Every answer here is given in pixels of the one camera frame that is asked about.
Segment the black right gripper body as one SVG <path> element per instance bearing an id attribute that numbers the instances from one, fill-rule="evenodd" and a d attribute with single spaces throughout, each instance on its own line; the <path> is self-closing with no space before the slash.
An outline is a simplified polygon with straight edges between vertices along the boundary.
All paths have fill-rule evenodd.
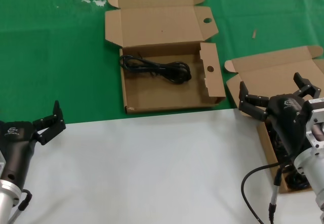
<path id="1" fill-rule="evenodd" d="M 273 96 L 266 111 L 272 127 L 289 156 L 298 156 L 305 140 L 305 117 L 301 116 L 305 100 L 294 94 Z"/>

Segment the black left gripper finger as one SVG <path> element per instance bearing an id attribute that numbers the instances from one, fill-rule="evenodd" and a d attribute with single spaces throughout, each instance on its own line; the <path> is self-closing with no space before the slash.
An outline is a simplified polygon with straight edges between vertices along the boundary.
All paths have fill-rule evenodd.
<path id="1" fill-rule="evenodd" d="M 41 145 L 46 145 L 53 138 L 59 135 L 66 129 L 65 121 L 63 119 L 63 112 L 60 108 L 59 101 L 54 102 L 52 115 L 34 121 L 33 126 L 35 133 L 33 139 L 40 142 Z"/>

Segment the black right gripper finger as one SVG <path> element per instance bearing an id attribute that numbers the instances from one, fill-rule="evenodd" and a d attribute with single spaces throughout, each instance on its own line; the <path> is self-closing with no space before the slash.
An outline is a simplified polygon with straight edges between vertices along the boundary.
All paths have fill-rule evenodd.
<path id="1" fill-rule="evenodd" d="M 239 89 L 238 109 L 256 120 L 265 121 L 268 117 L 268 113 L 262 108 L 267 108 L 269 98 L 249 94 L 249 91 L 243 81 L 240 82 Z"/>
<path id="2" fill-rule="evenodd" d="M 294 95 L 298 97 L 311 96 L 313 99 L 318 99 L 321 89 L 314 86 L 308 79 L 303 78 L 298 72 L 294 74 L 293 80 L 298 87 L 298 90 L 294 92 Z"/>

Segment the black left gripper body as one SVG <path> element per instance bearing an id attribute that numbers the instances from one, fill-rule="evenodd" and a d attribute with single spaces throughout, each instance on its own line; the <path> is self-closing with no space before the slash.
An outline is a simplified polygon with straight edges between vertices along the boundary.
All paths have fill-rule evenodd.
<path id="1" fill-rule="evenodd" d="M 36 140 L 35 127 L 28 121 L 1 122 L 1 153 L 6 161 L 1 179 L 16 186 L 26 181 Z"/>

